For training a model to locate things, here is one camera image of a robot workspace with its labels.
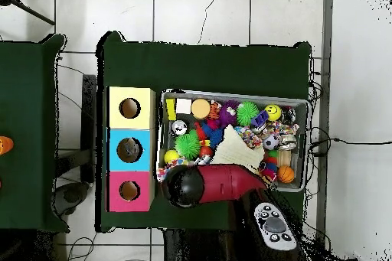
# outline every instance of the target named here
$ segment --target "yellow ball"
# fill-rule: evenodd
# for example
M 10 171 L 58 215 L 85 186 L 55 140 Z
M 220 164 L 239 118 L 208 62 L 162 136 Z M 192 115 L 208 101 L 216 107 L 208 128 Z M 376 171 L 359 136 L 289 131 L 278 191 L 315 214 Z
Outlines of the yellow ball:
M 179 158 L 179 157 L 180 157 L 180 155 L 178 155 L 177 151 L 175 151 L 175 150 L 168 150 L 165 153 L 165 157 L 164 157 L 165 163 L 169 163 L 170 161 L 174 160 L 175 158 Z
M 277 105 L 268 105 L 264 110 L 267 111 L 269 116 L 268 120 L 270 120 L 271 122 L 278 120 L 282 115 L 282 110 Z

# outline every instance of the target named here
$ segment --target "dark green tablecloth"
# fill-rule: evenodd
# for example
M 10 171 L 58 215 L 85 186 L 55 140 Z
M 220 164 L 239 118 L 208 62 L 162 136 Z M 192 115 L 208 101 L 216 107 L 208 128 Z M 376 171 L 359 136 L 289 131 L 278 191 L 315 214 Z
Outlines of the dark green tablecloth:
M 64 36 L 39 44 L 0 41 L 0 228 L 65 231 L 51 210 L 56 139 L 55 58 Z
M 103 36 L 97 47 L 100 57 L 97 101 L 105 106 L 103 88 L 107 86 L 149 87 L 157 93 L 157 98 L 162 90 L 171 88 L 307 99 L 310 52 L 308 43 L 295 47 L 132 43 L 123 41 L 114 31 Z M 100 133 L 104 135 L 104 109 L 100 120 L 103 124 Z M 231 228 L 230 202 L 178 209 L 164 200 L 159 189 L 149 212 L 106 212 L 102 198 L 105 196 L 105 146 L 102 164 L 102 194 L 98 194 L 100 205 L 96 207 L 98 227 Z M 284 195 L 302 216 L 303 193 Z

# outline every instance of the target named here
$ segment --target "white remote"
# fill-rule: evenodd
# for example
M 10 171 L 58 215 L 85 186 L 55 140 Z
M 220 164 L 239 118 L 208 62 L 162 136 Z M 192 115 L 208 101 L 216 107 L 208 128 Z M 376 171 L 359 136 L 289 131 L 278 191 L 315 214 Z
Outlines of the white remote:
M 296 248 L 296 238 L 278 208 L 270 203 L 261 203 L 254 210 L 254 217 L 268 247 L 280 251 Z

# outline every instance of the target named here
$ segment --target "round hole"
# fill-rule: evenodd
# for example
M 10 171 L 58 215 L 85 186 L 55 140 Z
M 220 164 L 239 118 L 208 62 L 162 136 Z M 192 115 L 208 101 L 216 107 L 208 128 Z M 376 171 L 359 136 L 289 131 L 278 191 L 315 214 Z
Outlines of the round hole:
M 143 147 L 137 139 L 122 139 L 117 145 L 117 155 L 126 163 L 133 163 L 142 156 Z
M 140 187 L 134 181 L 125 181 L 119 186 L 119 194 L 126 201 L 134 201 L 140 195 Z
M 119 104 L 119 111 L 125 118 L 136 118 L 140 114 L 140 103 L 133 98 L 126 98 Z

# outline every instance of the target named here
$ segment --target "red ball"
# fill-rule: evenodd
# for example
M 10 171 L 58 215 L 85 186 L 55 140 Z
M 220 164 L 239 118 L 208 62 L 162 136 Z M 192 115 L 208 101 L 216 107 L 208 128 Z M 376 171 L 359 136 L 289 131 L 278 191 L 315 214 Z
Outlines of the red ball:
M 202 157 L 203 155 L 212 156 L 214 152 L 210 146 L 201 146 L 199 156 Z

